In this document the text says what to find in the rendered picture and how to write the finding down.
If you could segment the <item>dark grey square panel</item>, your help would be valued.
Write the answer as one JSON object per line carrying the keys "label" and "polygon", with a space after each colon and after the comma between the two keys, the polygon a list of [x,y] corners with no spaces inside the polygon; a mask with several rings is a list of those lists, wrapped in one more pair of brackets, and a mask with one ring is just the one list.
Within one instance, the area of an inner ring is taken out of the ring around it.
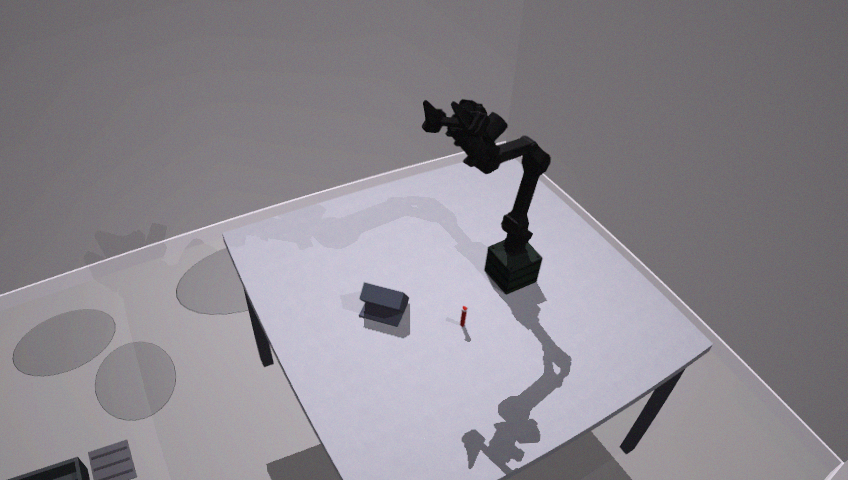
{"label": "dark grey square panel", "polygon": [[409,297],[399,291],[367,284],[360,295],[365,302],[359,317],[398,327]]}

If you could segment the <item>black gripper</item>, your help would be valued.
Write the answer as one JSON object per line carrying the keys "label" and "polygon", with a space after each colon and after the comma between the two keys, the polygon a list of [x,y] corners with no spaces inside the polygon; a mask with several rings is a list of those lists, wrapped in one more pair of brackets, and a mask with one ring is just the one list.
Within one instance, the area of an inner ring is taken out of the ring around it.
{"label": "black gripper", "polygon": [[479,137],[483,137],[490,123],[486,113],[469,111],[460,104],[452,101],[451,107],[455,118],[446,117],[442,109],[436,109],[427,100],[423,102],[425,122],[422,128],[425,132],[438,133],[442,126],[448,126],[446,135],[454,139],[454,145],[463,149],[472,148],[476,145]]}

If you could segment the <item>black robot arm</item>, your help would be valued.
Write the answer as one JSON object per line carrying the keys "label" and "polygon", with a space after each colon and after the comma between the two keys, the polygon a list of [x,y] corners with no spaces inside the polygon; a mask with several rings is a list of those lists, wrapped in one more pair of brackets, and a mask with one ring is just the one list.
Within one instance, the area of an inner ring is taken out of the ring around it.
{"label": "black robot arm", "polygon": [[[482,104],[472,100],[461,100],[461,106],[469,111],[486,113]],[[506,122],[495,112],[489,116],[490,123],[483,137],[472,148],[463,149],[467,154],[464,163],[476,167],[484,174],[497,170],[500,164],[522,156],[524,174],[516,195],[512,211],[503,216],[501,228],[507,232],[503,246],[509,255],[516,256],[527,252],[526,243],[533,233],[528,230],[527,212],[534,196],[539,177],[551,164],[548,153],[543,151],[536,141],[523,135],[519,139],[500,145],[495,140],[506,130]]]}

